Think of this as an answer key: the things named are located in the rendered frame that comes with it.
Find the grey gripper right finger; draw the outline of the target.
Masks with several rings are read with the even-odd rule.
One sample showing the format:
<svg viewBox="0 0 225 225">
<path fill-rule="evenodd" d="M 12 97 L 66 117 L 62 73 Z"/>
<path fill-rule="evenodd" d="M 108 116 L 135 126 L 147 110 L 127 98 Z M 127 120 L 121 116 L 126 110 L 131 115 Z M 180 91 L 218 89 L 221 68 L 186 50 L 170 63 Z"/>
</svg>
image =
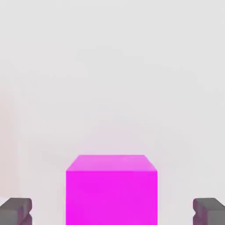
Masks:
<svg viewBox="0 0 225 225">
<path fill-rule="evenodd" d="M 225 206 L 216 198 L 195 198 L 193 209 L 193 225 L 225 225 Z"/>
</svg>

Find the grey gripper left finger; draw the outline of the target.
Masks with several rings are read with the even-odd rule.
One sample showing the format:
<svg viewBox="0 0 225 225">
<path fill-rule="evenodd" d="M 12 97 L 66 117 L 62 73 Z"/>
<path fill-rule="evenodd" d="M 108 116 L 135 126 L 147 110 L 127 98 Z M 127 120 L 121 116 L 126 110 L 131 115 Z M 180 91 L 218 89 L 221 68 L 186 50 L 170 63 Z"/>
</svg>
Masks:
<svg viewBox="0 0 225 225">
<path fill-rule="evenodd" d="M 0 206 L 0 225 L 33 225 L 30 198 L 9 198 Z"/>
</svg>

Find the small magenta cube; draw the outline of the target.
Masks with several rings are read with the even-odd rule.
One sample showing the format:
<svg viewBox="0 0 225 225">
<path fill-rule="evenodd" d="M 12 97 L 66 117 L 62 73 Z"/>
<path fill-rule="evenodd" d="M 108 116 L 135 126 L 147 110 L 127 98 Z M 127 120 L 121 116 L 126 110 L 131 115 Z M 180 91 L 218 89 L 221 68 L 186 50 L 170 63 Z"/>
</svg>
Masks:
<svg viewBox="0 0 225 225">
<path fill-rule="evenodd" d="M 66 225 L 158 225 L 158 174 L 144 155 L 79 155 L 66 170 Z"/>
</svg>

